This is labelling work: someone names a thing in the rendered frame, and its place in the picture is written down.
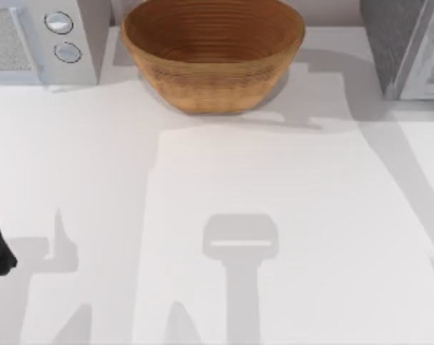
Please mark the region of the brown woven basket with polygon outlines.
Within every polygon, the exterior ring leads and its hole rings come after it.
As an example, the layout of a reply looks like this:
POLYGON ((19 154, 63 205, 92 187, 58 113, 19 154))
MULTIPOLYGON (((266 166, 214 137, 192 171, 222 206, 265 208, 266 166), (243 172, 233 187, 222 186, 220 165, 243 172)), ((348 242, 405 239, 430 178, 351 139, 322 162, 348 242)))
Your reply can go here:
POLYGON ((282 0, 146 0, 121 23, 139 72, 171 106, 238 113, 279 83, 305 38, 282 0))

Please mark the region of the pale microwave oven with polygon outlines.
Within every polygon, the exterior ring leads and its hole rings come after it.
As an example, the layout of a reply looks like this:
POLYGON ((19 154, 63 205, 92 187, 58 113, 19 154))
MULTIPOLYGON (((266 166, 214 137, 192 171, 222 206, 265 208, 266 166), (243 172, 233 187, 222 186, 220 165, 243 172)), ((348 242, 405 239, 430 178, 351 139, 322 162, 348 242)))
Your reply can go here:
POLYGON ((98 84, 112 17, 110 0, 0 0, 0 86, 95 86, 98 84), (68 34, 46 28, 44 17, 65 12, 68 34), (59 61, 54 46, 77 45, 82 58, 59 61))

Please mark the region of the round microwave knob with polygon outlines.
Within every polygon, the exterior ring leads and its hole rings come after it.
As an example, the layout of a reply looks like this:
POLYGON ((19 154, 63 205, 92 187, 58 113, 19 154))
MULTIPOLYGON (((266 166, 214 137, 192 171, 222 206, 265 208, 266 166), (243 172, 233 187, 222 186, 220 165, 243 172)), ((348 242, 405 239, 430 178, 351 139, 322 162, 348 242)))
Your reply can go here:
POLYGON ((56 11, 44 17, 46 28, 57 35, 66 35, 73 30, 73 20, 65 12, 56 11))
POLYGON ((63 42, 54 46, 55 57, 67 64, 77 63, 82 58, 80 48, 72 42, 63 42))

